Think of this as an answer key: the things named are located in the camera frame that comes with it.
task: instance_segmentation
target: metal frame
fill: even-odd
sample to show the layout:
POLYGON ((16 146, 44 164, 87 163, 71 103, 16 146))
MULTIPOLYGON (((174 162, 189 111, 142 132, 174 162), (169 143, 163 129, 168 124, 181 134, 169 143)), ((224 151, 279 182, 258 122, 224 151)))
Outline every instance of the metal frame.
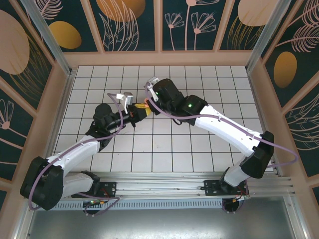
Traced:
POLYGON ((274 11, 272 12, 267 24, 265 25, 262 33, 260 34, 257 43, 251 53, 247 62, 247 72, 250 73, 257 64, 261 54, 265 50, 269 40, 275 33, 279 23, 289 7, 291 0, 280 0, 277 2, 274 11))
POLYGON ((64 73, 66 75, 70 75, 71 68, 67 60, 65 59, 60 46, 57 44, 54 36, 52 35, 49 26, 46 24, 44 18, 42 17, 35 1, 21 0, 21 3, 23 4, 29 16, 31 17, 36 28, 41 33, 41 36, 45 40, 47 46, 50 48, 57 62, 60 64, 64 73))
MULTIPOLYGON (((71 79, 67 80, 67 84, 65 85, 46 155, 50 155, 53 147, 52 145, 55 144, 59 125, 63 118, 67 100, 74 82, 73 78, 74 74, 72 74, 71 79)), ((222 173, 106 172, 97 175, 101 178, 102 182, 117 182, 117 196, 121 198, 120 202, 158 202, 164 200, 175 200, 179 202, 202 202, 203 200, 210 200, 219 202, 222 198, 232 198, 232 196, 207 197, 205 196, 205 192, 200 190, 204 180, 218 180, 222 173)), ((283 197, 286 202, 287 212, 296 238, 310 238, 297 200, 294 197, 295 192, 290 177, 279 177, 275 171, 266 172, 262 179, 250 178, 247 181, 251 197, 283 197)), ((83 198, 64 198, 60 203, 63 205, 83 202, 85 200, 86 199, 83 198)), ((12 239, 27 238, 33 213, 33 211, 28 209, 27 199, 25 199, 12 239)))

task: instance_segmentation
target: leaf drawing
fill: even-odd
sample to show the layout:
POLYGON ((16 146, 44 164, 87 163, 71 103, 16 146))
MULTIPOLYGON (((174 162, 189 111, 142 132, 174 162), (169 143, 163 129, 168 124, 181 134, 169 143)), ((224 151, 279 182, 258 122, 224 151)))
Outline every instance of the leaf drawing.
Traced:
POLYGON ((178 13, 178 14, 173 13, 172 15, 170 15, 170 13, 166 13, 165 20, 166 20, 166 23, 169 27, 171 45, 173 47, 173 51, 175 51, 173 35, 171 33, 171 30, 173 28, 184 26, 184 21, 182 21, 183 18, 181 17, 180 13, 178 13))
POLYGON ((33 102, 39 102, 49 75, 49 68, 38 44, 29 36, 30 57, 25 70, 10 74, 15 85, 33 102))
POLYGON ((197 5, 211 5, 218 3, 219 0, 186 0, 187 7, 187 13, 186 13, 186 25, 185 25, 185 51, 187 51, 187 30, 188 30, 188 16, 189 16, 189 10, 191 6, 197 6, 197 5))
POLYGON ((304 7, 303 14, 293 20, 289 25, 291 26, 299 19, 302 19, 304 24, 308 26, 316 25, 319 23, 319 0, 307 0, 307 3, 304 7))
POLYGON ((53 20, 61 11, 61 0, 34 0, 42 17, 53 20))
POLYGON ((135 51, 139 43, 139 28, 136 17, 122 1, 123 10, 115 0, 101 1, 104 12, 109 17, 99 13, 104 26, 103 46, 106 51, 135 51))
MULTIPOLYGON (((5 104, 3 99, 0 100, 0 129, 10 130, 13 133, 16 133, 17 135, 26 138, 26 136, 13 130, 10 127, 10 121, 12 119, 13 110, 14 110, 14 104, 11 101, 8 101, 7 104, 5 104)), ((15 148, 18 148, 21 150, 23 149, 23 147, 16 145, 10 141, 7 141, 4 138, 0 138, 0 141, 7 144, 7 145, 12 146, 12 147, 15 147, 15 148)), ((16 164, 16 163, 8 163, 8 162, 2 162, 2 161, 0 161, 0 163, 2 163, 2 164, 16 164)))
POLYGON ((193 25, 195 39, 194 39, 194 51, 196 50, 196 38, 198 34, 211 32, 216 30, 216 25, 214 24, 214 13, 208 14, 203 13, 198 19, 198 12, 191 15, 191 23, 193 25))
POLYGON ((279 43, 277 46, 288 42, 291 42, 294 51, 311 52, 311 49, 319 43, 319 25, 304 25, 296 31, 291 40, 279 43))
POLYGON ((291 109, 286 119, 299 150, 319 148, 319 94, 309 103, 291 109))

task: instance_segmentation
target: flower drawing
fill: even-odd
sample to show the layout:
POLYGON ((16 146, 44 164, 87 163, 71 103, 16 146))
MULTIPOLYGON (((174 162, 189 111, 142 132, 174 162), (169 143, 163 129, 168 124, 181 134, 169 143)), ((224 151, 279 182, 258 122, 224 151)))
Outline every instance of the flower drawing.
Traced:
POLYGON ((218 2, 219 0, 186 0, 188 8, 187 8, 187 14, 186 14, 186 27, 185 27, 185 51, 187 51, 187 26, 188 26, 188 16, 189 16, 190 7, 196 6, 196 5, 210 5, 210 4, 214 4, 218 2))
MULTIPOLYGON (((7 104, 5 104, 4 100, 1 99, 0 100, 0 129, 3 129, 3 130, 10 130, 12 131, 13 133, 21 136, 21 137, 24 137, 26 138, 25 135, 13 130, 11 127, 10 127, 10 121, 12 119, 12 115, 13 115, 13 110, 14 110, 14 104, 11 102, 11 101, 8 101, 7 104)), ((3 138, 0 138, 0 141, 1 142, 4 142, 10 146, 13 146, 15 148, 18 148, 18 149, 23 149, 23 147, 19 146, 19 145, 16 145, 12 142, 9 142, 3 138)), ((6 163, 6 162, 1 162, 0 163, 3 163, 3 164, 16 164, 16 163, 6 163)))
POLYGON ((170 40, 171 40, 171 45, 173 47, 173 51, 175 51, 175 48, 174 48, 174 42, 173 42, 173 36, 171 34, 171 30, 173 28, 176 28, 176 27, 181 27, 181 26, 184 26, 184 21, 182 20, 182 17, 180 15, 180 13, 173 13, 172 15, 170 15, 170 13, 166 13, 165 14, 165 20, 166 20, 166 23, 169 27, 169 32, 170 32, 170 40))
POLYGON ((293 38, 276 45, 281 46, 291 43, 295 52, 311 52, 319 43, 319 0, 308 0, 303 14, 293 20, 287 27, 293 25, 300 18, 304 26, 301 26, 294 34, 293 38))
POLYGON ((214 13, 203 13, 200 18, 198 18, 198 12, 191 15, 191 23, 195 33, 194 50, 196 50, 196 38, 198 34, 216 30, 216 25, 214 24, 215 19, 213 15, 214 13))

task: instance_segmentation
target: metal base plate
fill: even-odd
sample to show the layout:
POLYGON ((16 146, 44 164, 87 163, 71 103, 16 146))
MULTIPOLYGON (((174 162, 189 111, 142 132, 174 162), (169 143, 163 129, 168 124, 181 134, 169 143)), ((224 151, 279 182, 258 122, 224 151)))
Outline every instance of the metal base plate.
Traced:
POLYGON ((204 181, 204 187, 202 187, 201 189, 203 189, 205 191, 205 195, 206 196, 229 196, 229 195, 233 195, 234 197, 236 195, 240 195, 241 194, 241 190, 243 190, 244 192, 246 191, 246 184, 245 181, 241 182, 236 188, 233 188, 233 190, 231 190, 229 193, 225 193, 222 190, 216 190, 216 186, 219 182, 219 180, 205 180, 204 181))

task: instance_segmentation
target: black grid line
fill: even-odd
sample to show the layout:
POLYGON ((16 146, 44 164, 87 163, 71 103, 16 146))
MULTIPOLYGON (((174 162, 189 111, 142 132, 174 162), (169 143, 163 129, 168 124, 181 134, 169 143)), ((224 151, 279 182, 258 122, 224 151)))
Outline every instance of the black grid line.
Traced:
MULTIPOLYGON (((185 83, 186 83, 186 94, 188 95, 188 91, 187 91, 187 78, 186 78, 186 67, 185 67, 185 83)), ((190 125, 189 125, 189 139, 190 139, 190 151, 191 151, 191 164, 192 164, 192 167, 193 167, 193 172, 194 172, 194 157, 193 157, 193 146, 192 146, 192 143, 191 143, 191 131, 190 131, 190 125)))
MULTIPOLYGON (((152 113, 152 134, 154 134, 154 114, 152 113)), ((153 172, 153 152, 154 152, 154 135, 152 135, 152 163, 151 163, 151 172, 153 172)))
MULTIPOLYGON (((124 66, 123 66, 123 71, 122 71, 122 81, 121 81, 121 89, 120 89, 120 92, 122 91, 122 83, 123 83, 123 75, 124 75, 124 66)), ((110 172, 112 172, 112 165, 113 165, 113 155, 114 155, 114 147, 115 147, 115 139, 116 139, 116 136, 113 137, 114 139, 114 143, 113 143, 113 150, 112 150, 112 159, 111 159, 111 167, 110 167, 110 172)))
MULTIPOLYGON (((136 83, 136 88, 137 89, 139 88, 139 74, 140 74, 140 66, 139 66, 139 69, 138 69, 138 81, 136 83)), ((135 136, 135 128, 133 128, 131 171, 132 171, 132 168, 133 168, 134 136, 135 136)))
MULTIPOLYGON (((205 93, 204 93, 204 90, 205 90, 205 88, 204 88, 204 85, 203 85, 203 80, 204 80, 204 78, 210 78, 209 76, 205 76, 205 77, 203 77, 202 76, 202 70, 201 70, 201 67, 200 67, 200 74, 201 74, 201 82, 202 82, 202 88, 201 89, 188 89, 187 88, 187 79, 189 79, 189 80, 192 80, 192 78, 198 78, 198 77, 195 77, 195 76, 192 76, 192 77, 189 77, 189 76, 187 76, 187 74, 186 74, 186 67, 185 66, 183 66, 184 67, 184 71, 185 71, 185 76, 183 76, 183 78, 185 78, 185 83, 186 83, 186 85, 185 85, 185 87, 183 87, 183 88, 185 88, 185 89, 182 89, 182 88, 179 88, 179 90, 186 90, 186 92, 187 91, 190 91, 190 90, 203 90, 203 98, 205 99, 206 97, 206 95, 205 95, 205 93)), ((118 79, 122 79, 121 80, 121 86, 120 87, 118 87, 119 89, 112 89, 113 91, 122 91, 123 90, 123 77, 124 77, 124 69, 125 69, 125 66, 123 66, 123 70, 122 70, 122 76, 120 77, 120 76, 117 76, 117 77, 112 77, 112 78, 118 78, 118 79)), ((168 76, 168 78, 170 78, 170 70, 171 70, 171 66, 168 66, 168 70, 169 70, 169 76, 168 76)), ((94 66, 93 66, 93 69, 92 69, 92 72, 91 72, 91 78, 90 78, 90 83, 89 83, 89 87, 90 87, 90 85, 91 85, 91 82, 92 82, 92 78, 94 79, 95 77, 93 77, 92 75, 93 75, 93 71, 94 71, 94 66)), ((138 80, 137 80, 137 91, 138 90, 140 90, 139 89, 139 81, 141 80, 141 79, 139 79, 140 78, 140 76, 139 76, 139 74, 140 74, 140 71, 141 71, 141 69, 140 69, 140 66, 139 66, 139 68, 138 68, 138 76, 137 76, 137 78, 138 78, 138 80)), ((105 97, 105 90, 106 90, 106 84, 107 84, 107 82, 108 82, 108 77, 109 77, 109 68, 107 69, 107 75, 106 75, 106 81, 105 81, 105 85, 104 85, 104 92, 103 92, 103 96, 102 96, 102 101, 103 101, 103 99, 104 99, 104 97, 105 97)), ((219 81, 218 81, 218 78, 221 78, 221 80, 222 80, 222 78, 223 77, 217 77, 217 83, 218 83, 218 89, 215 89, 215 90, 219 90, 219 94, 220 94, 220 97, 221 97, 221 90, 220 90, 220 85, 219 85, 219 81)), ((92 91, 94 91, 94 90, 99 90, 99 89, 92 89, 92 90, 90 90, 89 88, 86 90, 86 89, 81 89, 82 91, 87 91, 87 94, 86 94, 86 99, 85 99, 85 102, 84 102, 84 107, 83 107, 83 112, 82 112, 82 117, 80 118, 81 120, 80 120, 80 126, 79 126, 79 130, 80 130, 80 127, 81 127, 81 124, 82 124, 82 122, 83 122, 83 119, 88 119, 88 116, 87 115, 85 115, 86 117, 83 117, 84 116, 84 110, 85 110, 85 106, 87 106, 87 105, 89 105, 90 103, 87 103, 87 98, 88 98, 88 94, 89 94, 89 91, 91 91, 91 93, 92 93, 92 91)), ((239 107, 240 107, 240 103, 239 103, 239 99, 238 99, 238 94, 237 94, 237 91, 240 91, 240 90, 238 90, 238 89, 236 89, 236 85, 235 85, 235 89, 228 89, 229 91, 233 91, 233 90, 235 90, 236 91, 236 96, 237 96, 237 100, 238 100, 238 104, 239 104, 239 107)), ((222 109, 223 109, 223 111, 225 111, 225 105, 227 105, 227 104, 229 104, 229 103, 224 103, 223 101, 222 101, 222 97, 221 97, 221 101, 220 102, 212 102, 212 103, 210 103, 210 104, 222 104, 222 109)), ((68 107, 71 107, 72 106, 72 104, 73 103, 69 103, 68 102, 68 106, 67 106, 67 109, 68 109, 68 107)), ((241 110, 241 118, 232 118, 232 119, 242 119, 242 121, 244 121, 244 118, 243 118, 243 115, 242 115, 242 109, 240 108, 240 110, 241 110)), ((65 111, 65 113, 64 113, 64 117, 63 117, 63 121, 62 121, 62 124, 65 122, 64 120, 66 119, 66 111, 65 111)), ((150 171, 154 171, 154 169, 153 169, 153 154, 154 153, 170 153, 171 154, 171 157, 172 157, 172 162, 171 162, 171 168, 172 168, 172 171, 174 171, 174 162, 173 162, 173 154, 174 153, 190 153, 191 154, 191 156, 192 156, 192 168, 193 168, 193 172, 194 172, 194 162, 193 162, 193 145, 192 145, 192 135, 207 135, 207 134, 203 134, 203 133, 191 133, 191 130, 190 130, 190 125, 188 126, 189 127, 189 133, 188 134, 180 134, 180 133, 173 133, 173 131, 172 131, 172 124, 173 124, 173 122, 172 122, 172 120, 170 120, 170 130, 171 130, 171 132, 170 132, 170 134, 164 134, 164 133, 160 133, 160 134, 156 134, 156 135, 171 135, 171 150, 170 151, 168 151, 168 152, 154 152, 154 146, 153 146, 153 143, 154 143, 154 119, 163 119, 163 118, 166 118, 166 117, 156 117, 155 118, 155 116, 154 116, 154 114, 152 114, 152 132, 151 133, 143 133, 143 134, 136 134, 136 132, 135 132, 135 129, 133 129, 132 130, 132 132, 130 131, 130 132, 128 132, 128 133, 125 133, 125 135, 133 135, 133 145, 132 145, 132 160, 131 160, 131 171, 132 171, 132 169, 133 169, 133 154, 134 153, 141 153, 141 154, 143 154, 143 153, 150 153, 150 152, 134 152, 134 137, 135 137, 135 134, 136 135, 152 135, 152 165, 151 165, 151 170, 150 171), (190 135, 190 149, 186 149, 185 151, 183 151, 183 152, 174 152, 174 150, 173 150, 173 135, 183 135, 183 136, 187 136, 187 135, 190 135)), ((258 119, 258 117, 253 117, 253 118, 245 118, 245 119, 258 119)), ((60 131, 59 131, 59 136, 58 136, 58 140, 57 140, 57 143, 58 143, 58 141, 59 141, 59 139, 60 139, 60 135, 76 135, 76 134, 61 134, 61 130, 62 130, 62 127, 60 128, 60 131)), ((213 158, 213 153, 231 153, 231 157, 232 157, 232 164, 234 164, 234 159, 233 159, 233 155, 232 155, 232 153, 238 153, 238 152, 232 152, 232 150, 231 150, 231 147, 230 147, 230 149, 229 149, 229 151, 226 151, 226 152, 213 152, 213 150, 212 150, 212 145, 211 145, 211 138, 210 138, 210 135, 213 135, 212 133, 209 133, 209 143, 210 143, 210 149, 206 149, 205 150, 205 152, 196 152, 196 153, 210 153, 211 154, 211 157, 212 157, 212 162, 213 162, 213 171, 215 171, 215 169, 214 169, 214 158, 213 158)), ((112 159, 111 159, 111 168, 110 168, 110 171, 112 171, 112 165, 113 165, 113 156, 114 156, 114 153, 122 153, 122 152, 115 152, 114 151, 114 149, 115 149, 115 138, 116 137, 114 137, 114 143, 113 143, 113 149, 112 149, 112 151, 110 150, 110 152, 105 152, 105 153, 112 153, 112 159)), ((91 158, 91 165, 90 165, 90 170, 91 170, 91 168, 92 168, 92 164, 93 164, 93 157, 91 158)))
MULTIPOLYGON (((112 78, 121 78, 121 76, 110 76, 112 78)), ((231 76, 203 76, 203 78, 211 78, 211 77, 220 77, 220 78, 231 78, 231 76)), ((76 78, 89 78, 89 76, 76 76, 76 78)), ((235 78, 247 78, 244 76, 235 76, 235 78)))
MULTIPOLYGON (((203 83, 203 77, 202 77, 202 74, 201 74, 201 67, 199 67, 199 70, 200 70, 201 85, 203 87, 203 95, 204 95, 204 100, 205 100, 204 83, 203 83)), ((211 161, 213 163, 213 171, 215 172, 213 150, 211 148, 210 134, 208 134, 208 138, 209 138, 209 147, 210 147, 210 153, 211 153, 211 161)))

